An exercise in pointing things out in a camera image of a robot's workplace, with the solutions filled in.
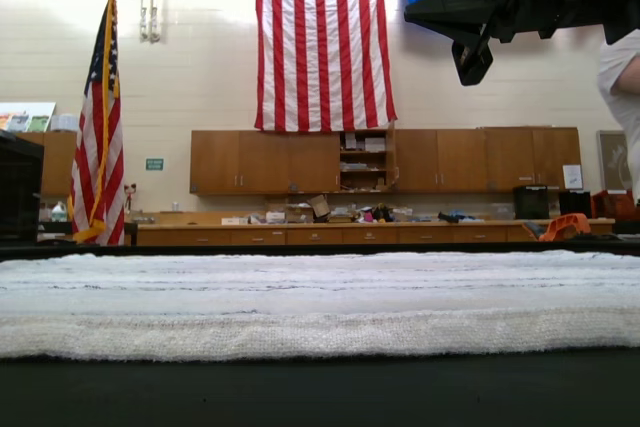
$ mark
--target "bottle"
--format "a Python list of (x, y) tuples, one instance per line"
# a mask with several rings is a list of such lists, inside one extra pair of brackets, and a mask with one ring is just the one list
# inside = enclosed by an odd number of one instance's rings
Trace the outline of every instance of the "bottle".
[(51, 211), (52, 222), (66, 222), (67, 221), (67, 208), (62, 202), (58, 202)]

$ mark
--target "hanging american flag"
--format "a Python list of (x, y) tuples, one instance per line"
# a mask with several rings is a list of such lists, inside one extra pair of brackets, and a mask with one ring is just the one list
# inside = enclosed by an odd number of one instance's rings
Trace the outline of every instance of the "hanging american flag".
[(396, 119), (384, 0), (256, 0), (256, 10), (256, 128), (350, 131)]
[(100, 245), (124, 242), (117, 23), (116, 0), (109, 0), (84, 89), (72, 168), (70, 213), (74, 239)]

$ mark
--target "white towel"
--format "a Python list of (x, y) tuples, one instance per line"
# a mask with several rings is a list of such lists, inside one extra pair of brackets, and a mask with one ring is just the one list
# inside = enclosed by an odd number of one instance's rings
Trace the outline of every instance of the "white towel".
[(0, 357), (202, 360), (640, 346), (640, 259), (569, 252), (0, 264)]

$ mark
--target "green sign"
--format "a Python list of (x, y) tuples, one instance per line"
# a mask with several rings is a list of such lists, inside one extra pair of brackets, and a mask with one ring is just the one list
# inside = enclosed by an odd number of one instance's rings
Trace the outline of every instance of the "green sign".
[(147, 159), (147, 170), (164, 170), (164, 159)]

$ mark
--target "lower cabinet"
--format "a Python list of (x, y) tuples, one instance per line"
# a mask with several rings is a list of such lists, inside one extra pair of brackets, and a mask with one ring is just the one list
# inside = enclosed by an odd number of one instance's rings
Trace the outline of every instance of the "lower cabinet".
[[(591, 226), (596, 235), (609, 234), (613, 224)], [(138, 233), (140, 246), (206, 245), (384, 245), (482, 242), (535, 242), (521, 225), (358, 226), (299, 228), (157, 229)]]
[(450, 227), (399, 227), (399, 244), (450, 244), (453, 229)]
[(462, 243), (506, 242), (506, 227), (457, 227), (453, 229), (453, 241)]
[(228, 230), (172, 229), (138, 231), (138, 245), (153, 247), (194, 247), (205, 245), (230, 245)]
[(284, 229), (237, 229), (231, 231), (231, 245), (286, 245)]
[(341, 229), (297, 229), (287, 232), (289, 245), (336, 245), (342, 244)]

